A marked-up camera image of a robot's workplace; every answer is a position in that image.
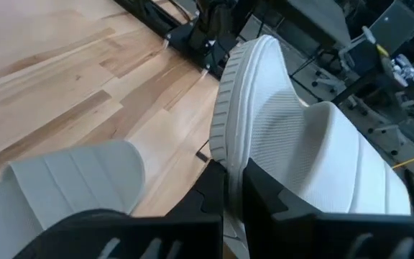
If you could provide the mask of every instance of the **white sneaker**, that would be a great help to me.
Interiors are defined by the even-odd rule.
[[[303,123],[279,42],[263,35],[235,49],[221,78],[209,140],[212,158],[229,172],[234,216],[242,217],[242,171],[248,159],[282,177]]]

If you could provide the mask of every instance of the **hardwood floorboard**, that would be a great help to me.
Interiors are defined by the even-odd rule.
[[[127,140],[146,173],[133,215],[163,215],[205,165],[195,153],[218,84],[112,0],[0,3],[0,174],[11,160]]]

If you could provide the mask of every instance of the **shoe sole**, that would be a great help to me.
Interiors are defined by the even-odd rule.
[[[229,197],[233,213],[241,218],[242,171],[247,166],[252,136],[254,73],[271,36],[244,43],[233,50],[221,77],[213,110],[209,144],[212,158],[229,172]]]

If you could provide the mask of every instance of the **wooden floor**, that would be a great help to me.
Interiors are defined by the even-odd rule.
[[[147,175],[133,214],[163,215],[204,166],[195,152],[217,88],[112,0],[0,1],[0,172],[9,160],[128,140]]]

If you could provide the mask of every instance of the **gray slide sandal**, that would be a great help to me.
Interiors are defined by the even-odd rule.
[[[12,258],[71,214],[88,209],[129,214],[143,188],[142,158],[125,141],[11,162],[0,181],[0,258]]]

